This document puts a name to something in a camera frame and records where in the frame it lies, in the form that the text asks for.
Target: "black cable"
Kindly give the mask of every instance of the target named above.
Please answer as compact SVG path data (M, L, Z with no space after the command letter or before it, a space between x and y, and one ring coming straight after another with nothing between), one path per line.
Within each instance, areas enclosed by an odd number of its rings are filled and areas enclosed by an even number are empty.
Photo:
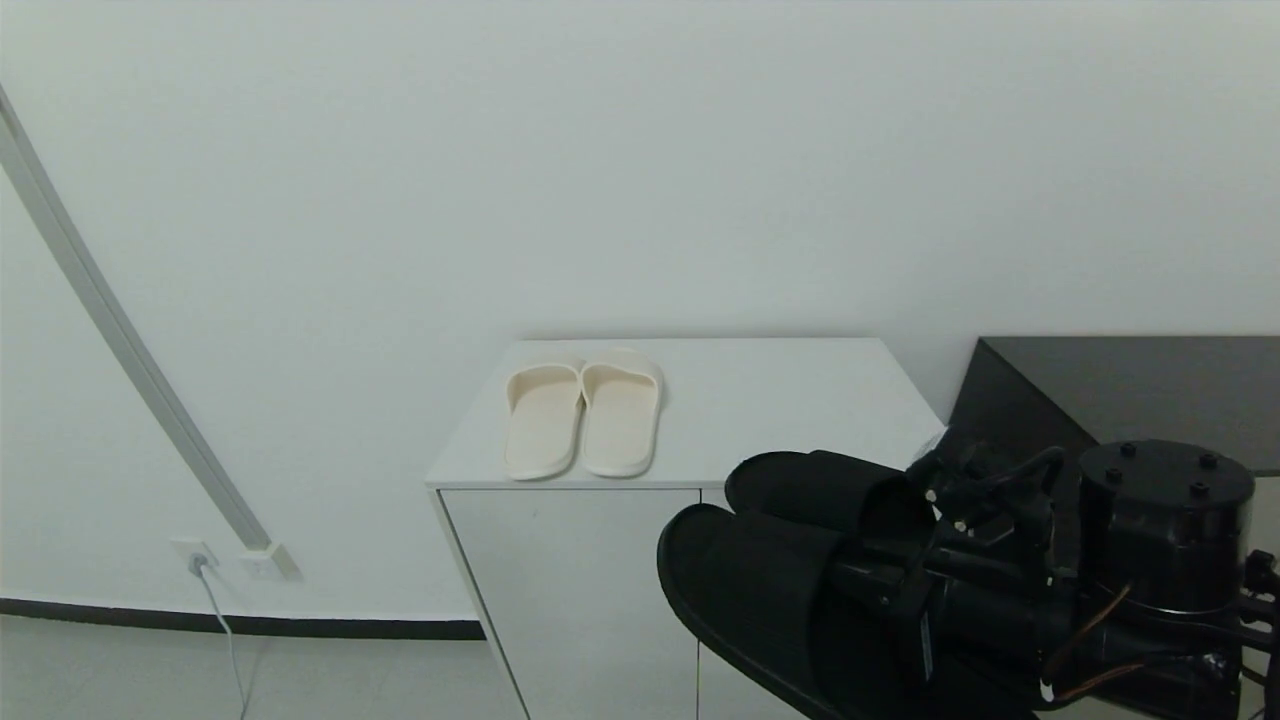
M1257 683L1260 685L1266 685L1267 684L1267 676L1266 675L1263 675L1262 673L1258 673L1257 670L1254 670L1253 667L1249 667L1247 665L1242 665L1240 666L1240 675L1244 675L1244 678L1247 680L1252 680L1252 682L1254 682L1254 683Z

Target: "white slipper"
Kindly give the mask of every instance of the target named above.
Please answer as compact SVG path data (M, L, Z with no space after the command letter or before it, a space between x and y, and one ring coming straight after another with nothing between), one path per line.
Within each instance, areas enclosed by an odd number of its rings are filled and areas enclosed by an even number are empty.
M605 478L644 473L653 461L662 370L635 350L613 348L579 375L586 398L582 465Z
M554 475L573 461L582 410L582 359L548 355L507 379L507 446L503 466L513 480Z

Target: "power cord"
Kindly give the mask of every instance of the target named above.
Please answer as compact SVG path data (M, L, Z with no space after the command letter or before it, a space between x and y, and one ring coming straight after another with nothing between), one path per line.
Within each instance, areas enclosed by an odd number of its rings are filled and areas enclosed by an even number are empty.
M200 578L200 584L205 585L205 593L209 594L209 603L214 606L214 615L218 616L218 623L227 632L227 652L232 659L232 674L236 675L236 689L241 694L241 720L244 720L244 715L248 712L248 697L244 694L244 685L239 679L239 669L236 666L236 635L232 634L230 625L227 624L227 619L223 618L223 611L218 609L218 601L214 600L214 591L209 587L209 580L205 579L205 566L209 565L209 559L201 553L195 553L191 556L191 562L187 565L187 570L191 574Z

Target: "metal strip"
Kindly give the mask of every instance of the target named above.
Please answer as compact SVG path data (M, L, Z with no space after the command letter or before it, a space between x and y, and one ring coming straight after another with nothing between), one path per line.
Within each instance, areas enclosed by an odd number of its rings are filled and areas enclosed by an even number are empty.
M191 466L191 471L205 487L205 492L221 511L223 518L239 536L241 542L250 550L265 550L271 544L270 536L227 477L214 451L200 434L187 409L133 329L115 293L106 284L70 215L67 214L58 191L45 173L31 140L22 129L4 86L0 86L0 118L3 118L0 165L4 165L9 179L13 181L18 197L27 206L36 229L45 238L67 281L72 283L72 290L84 305L97 331L102 333L102 340L115 354L115 359L120 361L124 373L133 380L138 395L146 401L160 427Z

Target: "floor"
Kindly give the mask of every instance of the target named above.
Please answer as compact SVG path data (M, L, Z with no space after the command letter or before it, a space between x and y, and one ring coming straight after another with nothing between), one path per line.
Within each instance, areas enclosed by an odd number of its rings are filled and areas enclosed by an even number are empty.
M483 642L236 638L246 720L517 720ZM234 720L224 635L0 618L4 720Z

